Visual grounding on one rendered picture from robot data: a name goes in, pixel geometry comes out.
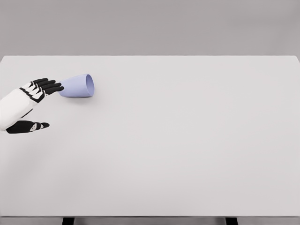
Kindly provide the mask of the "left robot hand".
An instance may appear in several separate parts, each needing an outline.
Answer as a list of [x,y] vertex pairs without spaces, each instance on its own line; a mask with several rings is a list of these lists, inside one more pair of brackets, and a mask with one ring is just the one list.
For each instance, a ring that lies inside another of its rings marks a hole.
[[64,90],[55,80],[40,78],[12,90],[0,100],[0,131],[24,134],[50,126],[47,122],[23,120],[45,97]]

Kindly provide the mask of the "lavender plastic cup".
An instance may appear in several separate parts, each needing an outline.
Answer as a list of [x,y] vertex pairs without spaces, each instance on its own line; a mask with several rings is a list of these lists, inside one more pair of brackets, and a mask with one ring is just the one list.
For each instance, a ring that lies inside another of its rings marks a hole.
[[87,98],[94,95],[95,87],[89,74],[77,75],[60,81],[64,90],[59,94],[68,98]]

